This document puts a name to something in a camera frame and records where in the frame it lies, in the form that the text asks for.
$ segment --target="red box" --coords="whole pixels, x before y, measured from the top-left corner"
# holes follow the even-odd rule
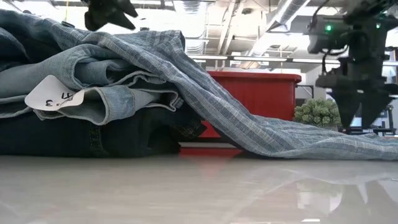
[[[208,72],[252,114],[291,121],[294,117],[295,87],[300,75],[278,73]],[[201,138],[220,136],[207,121]]]

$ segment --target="robotic arm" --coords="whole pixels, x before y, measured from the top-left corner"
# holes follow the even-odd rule
[[[88,5],[85,13],[85,25],[95,31],[107,23],[134,30],[136,27],[124,15],[137,17],[138,13],[130,0],[81,0]]]
[[[397,3],[395,0],[349,0],[345,15],[318,16],[314,13],[308,25],[310,54],[324,53],[322,74],[316,86],[331,88],[341,116],[348,128],[362,107],[362,128],[368,128],[398,94],[396,84],[385,84],[382,77],[387,32],[398,26],[395,17],[385,16],[384,11]],[[348,50],[347,57],[340,57],[340,67],[326,72],[328,55],[341,55]]]

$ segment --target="potted plant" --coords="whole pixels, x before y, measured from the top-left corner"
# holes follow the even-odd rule
[[[338,107],[333,100],[308,100],[295,108],[294,121],[334,131],[341,126]]]

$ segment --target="ceiling light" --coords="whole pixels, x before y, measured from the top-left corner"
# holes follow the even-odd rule
[[[159,1],[155,1],[155,0],[131,0],[130,2],[132,4],[160,5],[160,0]],[[164,4],[165,4],[165,6],[173,6],[173,2],[171,2],[171,1],[165,1]]]
[[[304,8],[301,8],[298,12],[298,16],[313,16],[314,12],[318,9],[318,6],[307,6]],[[326,16],[332,16],[341,10],[341,7],[323,7],[320,10],[318,10],[318,15],[326,15]]]
[[[273,57],[234,57],[234,60],[240,60],[240,61],[257,61],[257,62],[286,62],[287,58],[273,58]]]
[[[383,62],[384,66],[398,66],[398,62]]]
[[[322,63],[322,59],[294,58],[293,62],[300,63]]]
[[[196,63],[206,63],[206,60],[193,59]]]
[[[325,60],[327,64],[340,64],[339,60]]]
[[[192,59],[226,60],[227,56],[220,55],[188,55]]]

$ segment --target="white tag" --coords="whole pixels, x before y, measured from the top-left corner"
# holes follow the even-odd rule
[[[36,110],[57,111],[66,106],[82,104],[84,96],[84,90],[75,93],[62,84],[58,78],[49,75],[25,97],[25,103]]]

